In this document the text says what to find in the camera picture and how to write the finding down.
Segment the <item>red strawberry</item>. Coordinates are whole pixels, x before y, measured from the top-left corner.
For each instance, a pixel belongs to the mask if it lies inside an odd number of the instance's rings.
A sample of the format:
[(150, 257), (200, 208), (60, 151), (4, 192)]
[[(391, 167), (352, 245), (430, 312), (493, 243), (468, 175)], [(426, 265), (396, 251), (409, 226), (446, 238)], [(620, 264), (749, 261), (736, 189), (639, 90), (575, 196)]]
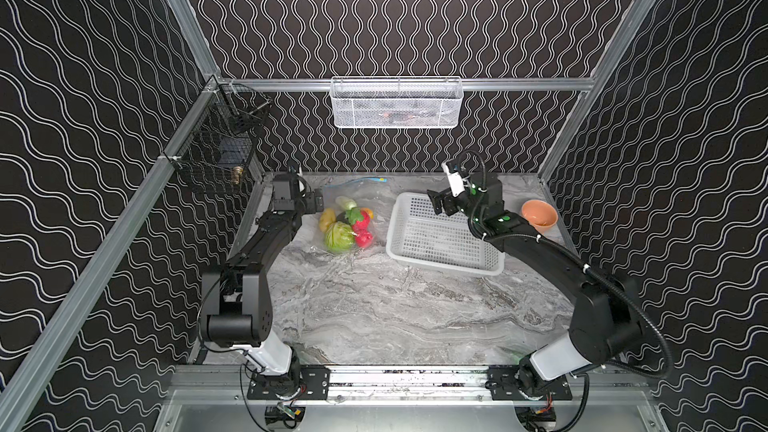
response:
[(355, 234), (355, 242), (358, 247), (365, 249), (374, 242), (374, 236), (368, 230), (360, 230)]
[(371, 219), (368, 218), (367, 215), (360, 209), (358, 209), (354, 214), (355, 221), (350, 221), (350, 225), (355, 232), (360, 230), (368, 230), (371, 221)]

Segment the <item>yellow potato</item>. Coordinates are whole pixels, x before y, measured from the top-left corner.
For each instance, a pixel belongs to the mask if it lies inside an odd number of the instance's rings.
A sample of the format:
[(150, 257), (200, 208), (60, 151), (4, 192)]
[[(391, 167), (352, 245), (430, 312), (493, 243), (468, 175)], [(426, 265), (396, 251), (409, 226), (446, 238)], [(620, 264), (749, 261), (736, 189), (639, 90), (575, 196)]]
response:
[(336, 222), (337, 212), (333, 208), (326, 208), (318, 219), (318, 228), (325, 234)]

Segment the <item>green cabbage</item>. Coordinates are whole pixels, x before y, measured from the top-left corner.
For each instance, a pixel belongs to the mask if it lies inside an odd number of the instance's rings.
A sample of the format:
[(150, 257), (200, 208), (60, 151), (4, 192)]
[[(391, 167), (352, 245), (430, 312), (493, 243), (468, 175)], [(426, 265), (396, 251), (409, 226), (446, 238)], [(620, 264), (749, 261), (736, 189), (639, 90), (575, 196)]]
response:
[(334, 222), (324, 233), (324, 245), (331, 253), (344, 253), (356, 244), (356, 234), (350, 225)]

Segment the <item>white plastic perforated basket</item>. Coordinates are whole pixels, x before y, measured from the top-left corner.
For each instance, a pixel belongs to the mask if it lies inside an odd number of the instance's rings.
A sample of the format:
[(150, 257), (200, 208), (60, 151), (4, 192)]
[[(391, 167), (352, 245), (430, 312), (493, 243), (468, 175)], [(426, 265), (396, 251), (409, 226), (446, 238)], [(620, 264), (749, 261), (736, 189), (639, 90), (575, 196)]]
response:
[(505, 255), (474, 237), (466, 217), (434, 213), (425, 194), (405, 192), (394, 204), (386, 252), (403, 266), (474, 276), (497, 276)]

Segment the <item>red strawberry front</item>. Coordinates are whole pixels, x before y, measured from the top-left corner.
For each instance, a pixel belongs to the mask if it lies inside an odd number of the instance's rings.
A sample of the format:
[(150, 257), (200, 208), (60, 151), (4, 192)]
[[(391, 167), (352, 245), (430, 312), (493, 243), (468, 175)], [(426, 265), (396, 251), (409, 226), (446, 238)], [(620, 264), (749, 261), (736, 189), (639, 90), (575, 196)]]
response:
[(360, 230), (355, 234), (355, 242), (358, 247), (365, 249), (374, 242), (374, 236), (368, 230)]

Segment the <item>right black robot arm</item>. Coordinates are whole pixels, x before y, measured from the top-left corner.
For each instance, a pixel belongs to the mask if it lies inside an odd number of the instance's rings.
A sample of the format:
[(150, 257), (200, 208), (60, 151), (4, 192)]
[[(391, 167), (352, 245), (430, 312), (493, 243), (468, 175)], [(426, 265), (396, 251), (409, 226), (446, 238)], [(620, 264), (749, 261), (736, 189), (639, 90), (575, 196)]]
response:
[[(520, 360), (515, 382), (521, 393), (541, 396), (565, 375), (577, 376), (603, 365), (653, 380), (669, 376), (674, 365), (671, 347), (641, 307), (632, 277), (602, 271), (545, 237), (522, 215), (507, 210), (495, 175), (451, 167), (448, 178), (448, 188), (427, 193), (435, 213), (464, 214), (473, 237), (521, 260), (574, 307), (562, 336)], [(661, 348), (663, 362), (658, 370), (619, 360), (620, 354), (650, 339), (656, 339)]]

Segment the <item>clear zip top bag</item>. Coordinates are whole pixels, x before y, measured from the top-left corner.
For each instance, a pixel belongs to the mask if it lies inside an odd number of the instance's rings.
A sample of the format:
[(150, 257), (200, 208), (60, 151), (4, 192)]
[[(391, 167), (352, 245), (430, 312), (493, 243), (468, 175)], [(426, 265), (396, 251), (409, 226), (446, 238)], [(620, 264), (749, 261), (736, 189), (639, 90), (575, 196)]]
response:
[(317, 217), (314, 245), (334, 255), (370, 249), (379, 236), (388, 179), (382, 176), (331, 177), (321, 184), (324, 206)]

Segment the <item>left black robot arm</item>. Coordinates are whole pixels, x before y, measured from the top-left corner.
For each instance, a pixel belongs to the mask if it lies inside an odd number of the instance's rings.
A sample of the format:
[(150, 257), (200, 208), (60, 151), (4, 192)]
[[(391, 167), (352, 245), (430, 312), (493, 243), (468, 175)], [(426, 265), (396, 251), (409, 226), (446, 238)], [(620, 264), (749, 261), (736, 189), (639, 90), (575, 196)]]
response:
[(206, 291), (197, 319), (198, 340), (216, 345), (219, 352), (241, 352), (263, 387), (280, 399), (300, 394), (301, 366), (294, 349), (272, 330), (268, 272), (295, 238), (302, 218), (323, 206), (322, 192), (300, 174), (276, 175), (269, 208), (255, 234), (234, 256), (202, 275)]

